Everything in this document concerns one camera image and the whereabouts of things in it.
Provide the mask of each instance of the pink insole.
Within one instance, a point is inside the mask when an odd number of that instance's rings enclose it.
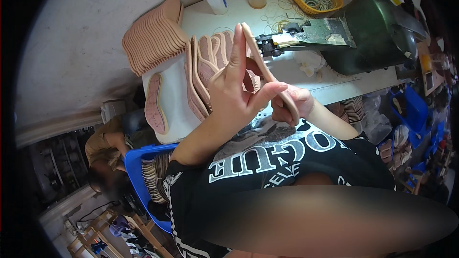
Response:
[[[145,118],[152,129],[164,135],[169,131],[169,126],[159,104],[162,80],[163,78],[159,73],[153,74],[150,78],[145,101]]]

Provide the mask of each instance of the pile of materials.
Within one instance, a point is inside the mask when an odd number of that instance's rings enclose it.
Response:
[[[327,108],[330,110],[330,112],[334,113],[337,117],[339,117],[346,123],[349,123],[349,117],[347,116],[347,112],[343,104],[341,104],[340,102],[336,102],[336,103],[327,105]]]
[[[142,159],[142,177],[145,186],[152,198],[157,204],[169,203],[168,197],[164,190],[163,181],[166,169],[169,164],[170,152],[158,154],[152,160]]]
[[[350,124],[358,123],[364,118],[364,104],[362,103],[362,96],[347,99],[341,103],[346,109]]]
[[[137,76],[185,50],[188,35],[180,28],[182,17],[180,0],[166,0],[142,15],[126,31],[121,43],[129,66]]]
[[[192,36],[186,46],[185,74],[188,90],[188,105],[200,121],[212,112],[208,91],[209,80],[220,69],[226,67],[233,49],[234,34],[225,30],[211,37],[202,36],[199,40]],[[246,56],[250,57],[247,48]],[[253,85],[253,92],[261,88],[260,76],[247,70]]]

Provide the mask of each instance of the electrical cable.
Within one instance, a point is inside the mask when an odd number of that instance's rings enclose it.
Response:
[[[99,208],[101,208],[101,207],[104,207],[104,206],[106,206],[106,205],[108,205],[108,204],[112,204],[112,203],[113,203],[113,202],[110,201],[110,202],[107,203],[107,204],[100,205],[99,207],[97,207],[97,208],[91,210],[87,215],[84,215],[84,216],[83,216],[82,218],[80,218],[77,222],[75,222],[75,224],[77,224],[78,222],[82,222],[81,220],[82,220],[83,218],[85,218],[86,216],[90,215],[94,210],[97,210],[97,209],[99,209]]]

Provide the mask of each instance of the work table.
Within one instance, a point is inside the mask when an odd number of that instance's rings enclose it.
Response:
[[[293,0],[267,0],[267,5],[262,9],[253,9],[248,0],[226,0],[228,11],[223,15],[213,14],[209,4],[204,0],[188,6],[184,10],[182,29],[189,37],[195,35],[198,39],[207,34],[223,30],[234,31],[234,26],[239,22],[246,22],[255,36],[277,32],[273,23],[289,18],[290,22],[304,23],[307,17],[293,2]],[[185,55],[181,54],[170,59],[151,71],[142,75],[145,91],[147,91],[150,77],[157,72],[162,72],[163,84],[160,105],[166,115],[169,132],[165,135],[157,134],[161,143],[169,144],[185,138],[200,121],[188,106],[186,79],[184,70]],[[279,80],[300,88],[307,88],[313,96],[323,105],[342,101],[352,97],[364,95],[373,91],[397,85],[395,67],[387,70],[381,69],[370,73],[360,73],[352,76],[341,75],[329,66],[322,70],[322,80],[319,82],[317,75],[307,77],[300,70],[300,64],[293,60],[292,52],[275,58],[265,58],[266,64],[273,75]],[[263,113],[272,112],[267,107]]]

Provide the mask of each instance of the blue plastic crate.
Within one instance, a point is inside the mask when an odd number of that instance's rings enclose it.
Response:
[[[397,97],[405,97],[406,100],[406,117],[402,117],[399,112],[394,108],[392,99]],[[390,106],[392,111],[399,117],[404,125],[410,130],[409,140],[413,145],[413,148],[416,148],[420,145],[426,135],[430,130],[426,129],[427,117],[429,116],[429,110],[426,102],[413,90],[410,86],[406,86],[406,89],[403,93],[398,92],[392,94],[390,97]]]
[[[178,144],[170,144],[163,146],[143,146],[140,149],[133,149],[126,153],[124,158],[124,166],[126,172],[129,175],[129,179],[134,186],[135,192],[139,196],[143,206],[145,207],[152,220],[158,225],[159,228],[165,232],[172,233],[170,221],[159,221],[154,217],[147,208],[148,202],[151,200],[150,194],[148,193],[143,177],[142,177],[142,162],[143,159],[153,159],[158,153],[175,149]]]

